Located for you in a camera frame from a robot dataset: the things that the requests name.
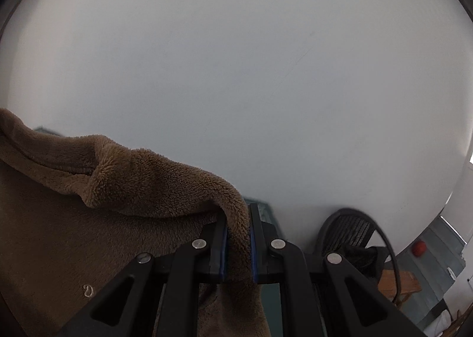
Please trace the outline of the brown fleece sweater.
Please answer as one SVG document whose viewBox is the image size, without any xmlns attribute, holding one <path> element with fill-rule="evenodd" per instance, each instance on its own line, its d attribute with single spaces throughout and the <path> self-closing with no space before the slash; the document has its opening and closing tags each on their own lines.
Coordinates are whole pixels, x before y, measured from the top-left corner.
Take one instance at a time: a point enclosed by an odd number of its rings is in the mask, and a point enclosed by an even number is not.
<svg viewBox="0 0 473 337">
<path fill-rule="evenodd" d="M 1 294 L 28 336 L 54 336 L 135 256 L 225 215 L 225 281 L 200 288 L 200 336 L 268 336 L 249 211 L 226 180 L 102 135 L 31 130 L 1 111 Z"/>
</svg>

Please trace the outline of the teal woven table mat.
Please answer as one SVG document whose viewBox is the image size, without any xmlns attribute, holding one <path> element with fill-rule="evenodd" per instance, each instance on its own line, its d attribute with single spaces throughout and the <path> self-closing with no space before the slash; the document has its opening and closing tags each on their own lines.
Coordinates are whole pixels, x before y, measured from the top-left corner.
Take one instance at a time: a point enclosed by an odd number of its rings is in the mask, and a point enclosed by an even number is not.
<svg viewBox="0 0 473 337">
<path fill-rule="evenodd" d="M 244 197 L 244 201 L 247 205 L 257 204 L 261 221 L 274 225 L 277 234 L 283 235 L 274 216 L 274 212 L 268 203 L 247 197 Z M 283 336 L 279 289 L 278 284 L 266 284 L 261 287 L 262 305 L 271 336 Z"/>
</svg>

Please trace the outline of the red ball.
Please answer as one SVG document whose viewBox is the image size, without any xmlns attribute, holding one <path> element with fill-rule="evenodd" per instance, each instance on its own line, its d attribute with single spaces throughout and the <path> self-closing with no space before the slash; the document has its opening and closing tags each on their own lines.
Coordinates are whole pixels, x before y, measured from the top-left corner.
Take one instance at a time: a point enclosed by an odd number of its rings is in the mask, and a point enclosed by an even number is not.
<svg viewBox="0 0 473 337">
<path fill-rule="evenodd" d="M 417 240 L 412 244 L 410 250 L 413 256 L 415 256 L 416 258 L 420 258 L 427 251 L 427 245 L 424 241 Z"/>
</svg>

